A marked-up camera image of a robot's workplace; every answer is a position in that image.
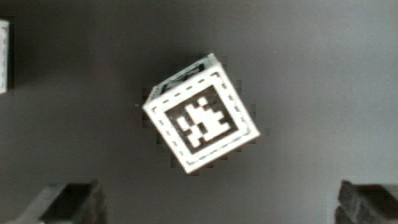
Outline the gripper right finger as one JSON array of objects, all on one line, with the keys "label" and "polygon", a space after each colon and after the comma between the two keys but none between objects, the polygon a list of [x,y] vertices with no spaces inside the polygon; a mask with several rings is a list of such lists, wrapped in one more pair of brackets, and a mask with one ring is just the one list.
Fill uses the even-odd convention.
[{"label": "gripper right finger", "polygon": [[335,224],[398,224],[398,184],[342,181]]}]

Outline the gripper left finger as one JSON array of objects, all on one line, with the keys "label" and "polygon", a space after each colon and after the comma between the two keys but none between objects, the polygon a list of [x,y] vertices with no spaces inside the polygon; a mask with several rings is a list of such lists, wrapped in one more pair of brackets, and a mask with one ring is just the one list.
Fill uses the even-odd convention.
[{"label": "gripper left finger", "polygon": [[13,224],[109,224],[100,182],[51,184]]}]

